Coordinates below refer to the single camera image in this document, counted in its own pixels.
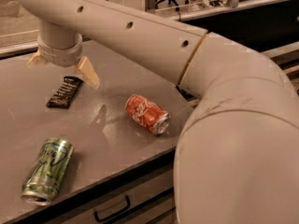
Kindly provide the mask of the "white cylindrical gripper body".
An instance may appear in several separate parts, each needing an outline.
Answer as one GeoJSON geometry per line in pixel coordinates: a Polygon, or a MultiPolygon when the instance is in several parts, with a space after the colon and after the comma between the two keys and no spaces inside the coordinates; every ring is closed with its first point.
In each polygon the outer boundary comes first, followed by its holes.
{"type": "Polygon", "coordinates": [[[48,62],[61,67],[76,65],[82,56],[82,36],[75,35],[75,45],[68,49],[58,49],[47,45],[41,37],[37,39],[38,51],[48,62]]]}

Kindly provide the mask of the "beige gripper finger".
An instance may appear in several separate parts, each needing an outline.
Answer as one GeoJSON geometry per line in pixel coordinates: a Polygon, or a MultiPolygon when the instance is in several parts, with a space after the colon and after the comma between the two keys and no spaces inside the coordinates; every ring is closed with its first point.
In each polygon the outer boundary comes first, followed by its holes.
{"type": "Polygon", "coordinates": [[[27,66],[29,68],[34,68],[38,66],[43,66],[47,64],[47,60],[42,56],[40,51],[34,53],[34,55],[30,58],[30,60],[27,63],[27,66]]]}
{"type": "Polygon", "coordinates": [[[96,74],[90,59],[87,56],[82,56],[75,65],[76,74],[82,77],[93,89],[98,89],[100,85],[99,76],[96,74]]]}

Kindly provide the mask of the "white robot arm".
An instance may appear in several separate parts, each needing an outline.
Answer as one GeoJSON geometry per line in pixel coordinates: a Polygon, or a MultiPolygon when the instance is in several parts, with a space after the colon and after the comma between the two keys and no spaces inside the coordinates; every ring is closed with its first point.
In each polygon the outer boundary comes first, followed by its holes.
{"type": "Polygon", "coordinates": [[[178,140],[179,224],[299,224],[299,96],[223,36],[105,0],[18,0],[199,99],[178,140]]]}

